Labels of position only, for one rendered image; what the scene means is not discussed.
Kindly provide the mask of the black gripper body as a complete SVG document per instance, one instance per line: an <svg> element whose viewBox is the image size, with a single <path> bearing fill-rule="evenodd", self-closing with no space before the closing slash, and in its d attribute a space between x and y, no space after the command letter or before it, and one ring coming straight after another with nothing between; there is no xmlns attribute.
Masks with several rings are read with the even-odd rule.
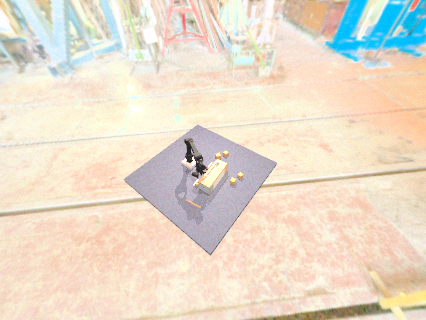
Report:
<svg viewBox="0 0 426 320"><path fill-rule="evenodd" d="M196 167L196 169L195 169L195 170L196 170L197 172L193 172L193 173L192 173L192 176L197 177L197 176L199 175L199 169L200 169L200 168L199 168L198 166L195 166L195 167Z"/></svg>

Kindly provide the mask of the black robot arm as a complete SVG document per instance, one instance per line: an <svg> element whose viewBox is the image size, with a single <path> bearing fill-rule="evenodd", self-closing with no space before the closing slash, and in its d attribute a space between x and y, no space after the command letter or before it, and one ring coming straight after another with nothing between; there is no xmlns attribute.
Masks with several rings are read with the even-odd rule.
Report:
<svg viewBox="0 0 426 320"><path fill-rule="evenodd" d="M185 155L185 158L187 160L186 162L191 163L193 161L192 160L193 154L191 152L191 149L192 149L192 151L194 153L194 160L196 162L196 166L198 166L200 168L199 172L201 172L202 174L205 174L207 172L208 168L207 167L205 168L205 165L202 163L202 161L204 161L203 157L200 154L200 152L197 151L197 149L196 149L196 147L193 143L193 139L187 138L187 139L184 139L184 142L187 146L187 153ZM202 160L200 160L201 158L202 158Z"/></svg>

